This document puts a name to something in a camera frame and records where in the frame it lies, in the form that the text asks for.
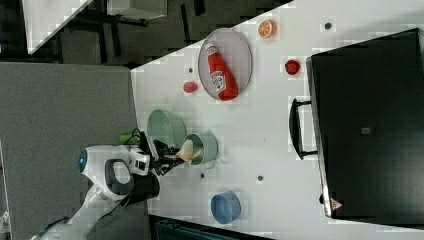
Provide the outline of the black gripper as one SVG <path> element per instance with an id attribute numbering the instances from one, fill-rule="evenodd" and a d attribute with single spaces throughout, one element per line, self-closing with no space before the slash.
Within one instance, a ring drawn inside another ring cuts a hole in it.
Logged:
<path id="1" fill-rule="evenodd" d="M 162 176 L 167 174 L 174 167 L 177 167 L 184 163 L 184 160 L 180 158 L 175 159 L 161 159 L 160 154 L 177 154 L 180 149 L 176 147 L 169 146 L 159 140 L 152 140 L 147 137 L 144 131 L 140 132 L 140 149 L 146 155 L 150 156 L 149 168 L 154 170 L 157 175 Z"/>

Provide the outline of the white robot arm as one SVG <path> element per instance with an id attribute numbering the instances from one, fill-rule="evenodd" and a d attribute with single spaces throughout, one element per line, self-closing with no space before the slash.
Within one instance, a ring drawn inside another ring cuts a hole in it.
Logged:
<path id="1" fill-rule="evenodd" d="M 176 157 L 178 151 L 143 132 L 132 145 L 85 148 L 78 168 L 92 186 L 82 206 L 72 217 L 54 221 L 30 240 L 87 240 L 96 223 L 118 206 L 157 197 L 158 178 L 183 163 Z"/>

